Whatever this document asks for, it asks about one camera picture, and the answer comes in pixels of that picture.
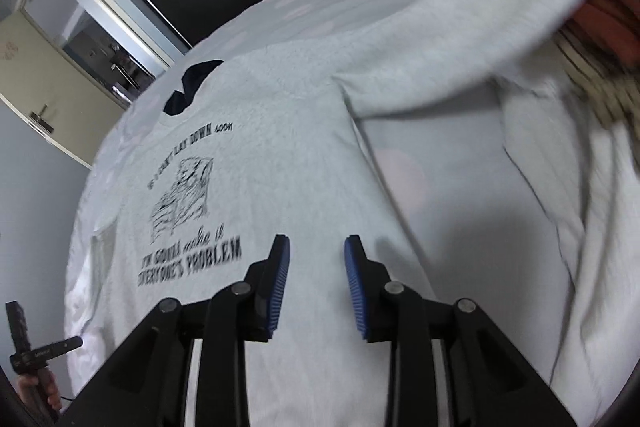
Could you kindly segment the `person's hand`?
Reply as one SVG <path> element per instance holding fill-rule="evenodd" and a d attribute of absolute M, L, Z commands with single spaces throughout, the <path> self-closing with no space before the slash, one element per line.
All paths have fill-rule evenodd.
<path fill-rule="evenodd" d="M 47 403 L 53 410 L 59 412 L 62 409 L 62 399 L 55 377 L 50 369 L 43 369 L 41 375 L 44 375 L 48 381 L 46 385 L 42 386 L 42 389 L 47 396 Z M 35 402 L 32 399 L 32 392 L 37 391 L 39 386 L 40 381 L 37 375 L 20 375 L 16 381 L 17 394 L 20 396 L 21 400 L 32 409 L 35 408 Z"/>

